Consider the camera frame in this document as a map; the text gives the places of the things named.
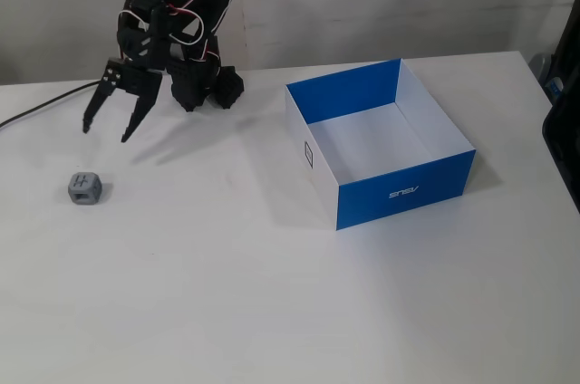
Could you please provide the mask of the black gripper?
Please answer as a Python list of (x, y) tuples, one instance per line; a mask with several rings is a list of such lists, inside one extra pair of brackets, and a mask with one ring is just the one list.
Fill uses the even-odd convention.
[(129, 124), (121, 137), (122, 143), (127, 142), (155, 105), (161, 82), (160, 72), (138, 67), (129, 61), (108, 61), (83, 114), (82, 132), (89, 132), (97, 112), (118, 85), (120, 89), (137, 98)]

